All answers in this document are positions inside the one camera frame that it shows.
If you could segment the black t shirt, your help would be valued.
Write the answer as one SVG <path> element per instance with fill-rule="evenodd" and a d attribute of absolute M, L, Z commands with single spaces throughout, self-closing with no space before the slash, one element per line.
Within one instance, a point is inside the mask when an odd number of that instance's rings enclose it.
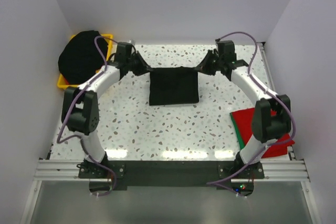
<path fill-rule="evenodd" d="M 199 102 L 198 72 L 193 68 L 154 68 L 150 72 L 149 105 Z"/>

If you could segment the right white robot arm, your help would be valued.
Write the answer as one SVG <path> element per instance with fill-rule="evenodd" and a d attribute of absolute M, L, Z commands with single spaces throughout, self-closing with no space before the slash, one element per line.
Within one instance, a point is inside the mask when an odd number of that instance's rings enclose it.
<path fill-rule="evenodd" d="M 254 74 L 249 65 L 238 60 L 233 41 L 216 41 L 216 49 L 209 50 L 195 70 L 215 75 L 221 72 L 238 86 L 255 106 L 250 129 L 252 135 L 236 155 L 233 171 L 258 163 L 267 148 L 291 131 L 290 99 L 267 88 Z"/>

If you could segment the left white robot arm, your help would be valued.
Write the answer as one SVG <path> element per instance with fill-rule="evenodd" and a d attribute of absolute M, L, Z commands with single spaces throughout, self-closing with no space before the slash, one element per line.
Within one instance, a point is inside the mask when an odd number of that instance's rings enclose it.
<path fill-rule="evenodd" d="M 111 57 L 112 60 L 103 60 L 103 66 L 89 80 L 65 90 L 62 125 L 56 138 L 57 144 L 73 137 L 78 138 L 85 159 L 99 165 L 107 159 L 97 132 L 99 98 L 129 72 L 141 76 L 153 71 L 130 42 L 117 43 L 116 52 Z"/>

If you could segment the folded red t shirt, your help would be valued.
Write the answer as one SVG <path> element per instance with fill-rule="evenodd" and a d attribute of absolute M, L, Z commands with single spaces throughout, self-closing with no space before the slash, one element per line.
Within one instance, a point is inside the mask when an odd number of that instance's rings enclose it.
<path fill-rule="evenodd" d="M 251 123 L 254 111 L 254 108 L 249 108 L 230 113 L 230 118 L 234 125 L 241 150 L 246 146 L 252 136 Z M 285 134 L 278 140 L 278 142 L 284 142 L 284 144 L 271 146 L 266 150 L 262 158 L 265 159 L 286 155 L 288 153 L 288 147 L 295 144 L 294 140 L 289 141 L 289 138 L 289 134 Z"/>

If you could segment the folded green t shirt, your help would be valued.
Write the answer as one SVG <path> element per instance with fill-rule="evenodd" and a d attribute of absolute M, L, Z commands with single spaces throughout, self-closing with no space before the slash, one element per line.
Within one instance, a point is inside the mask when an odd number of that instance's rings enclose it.
<path fill-rule="evenodd" d="M 230 118 L 237 136 L 239 148 L 242 150 L 247 143 L 245 121 L 235 112 L 230 114 Z"/>

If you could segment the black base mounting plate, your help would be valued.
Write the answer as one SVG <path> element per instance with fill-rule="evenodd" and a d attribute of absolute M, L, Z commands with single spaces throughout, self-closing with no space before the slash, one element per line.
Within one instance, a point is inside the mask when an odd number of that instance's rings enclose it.
<path fill-rule="evenodd" d="M 78 177 L 92 193 L 129 187 L 205 187 L 228 177 L 232 161 L 89 161 L 77 164 Z"/>

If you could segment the aluminium extrusion rail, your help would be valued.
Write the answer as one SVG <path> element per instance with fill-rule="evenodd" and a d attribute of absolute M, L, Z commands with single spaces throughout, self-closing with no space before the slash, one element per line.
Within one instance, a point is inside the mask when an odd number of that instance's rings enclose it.
<path fill-rule="evenodd" d="M 80 181 L 80 160 L 39 160 L 33 180 Z M 256 182 L 309 182 L 310 177 L 304 161 L 262 161 L 263 179 Z"/>

